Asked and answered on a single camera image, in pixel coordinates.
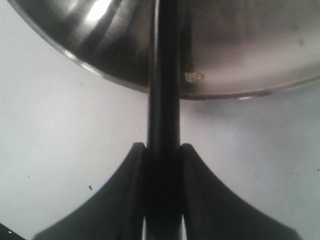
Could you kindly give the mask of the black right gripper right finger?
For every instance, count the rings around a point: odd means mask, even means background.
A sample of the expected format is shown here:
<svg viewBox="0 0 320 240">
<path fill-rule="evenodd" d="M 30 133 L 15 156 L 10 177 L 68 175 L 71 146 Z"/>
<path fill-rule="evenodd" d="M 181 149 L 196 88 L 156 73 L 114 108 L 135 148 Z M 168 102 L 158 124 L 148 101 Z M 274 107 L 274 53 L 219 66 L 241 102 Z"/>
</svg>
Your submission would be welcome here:
<svg viewBox="0 0 320 240">
<path fill-rule="evenodd" d="M 183 160 L 183 218 L 189 240 L 297 240 L 290 227 L 257 210 L 220 181 L 191 144 Z"/>
</svg>

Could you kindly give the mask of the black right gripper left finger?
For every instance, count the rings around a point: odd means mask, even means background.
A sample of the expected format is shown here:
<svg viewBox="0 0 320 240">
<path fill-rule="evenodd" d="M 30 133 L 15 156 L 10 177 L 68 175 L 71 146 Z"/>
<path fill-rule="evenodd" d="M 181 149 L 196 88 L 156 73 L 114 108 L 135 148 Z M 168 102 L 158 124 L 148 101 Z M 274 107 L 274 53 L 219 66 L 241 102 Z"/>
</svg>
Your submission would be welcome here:
<svg viewBox="0 0 320 240">
<path fill-rule="evenodd" d="M 81 207 L 38 233 L 36 240 L 142 239 L 145 146 L 134 143 L 103 187 Z"/>
</svg>

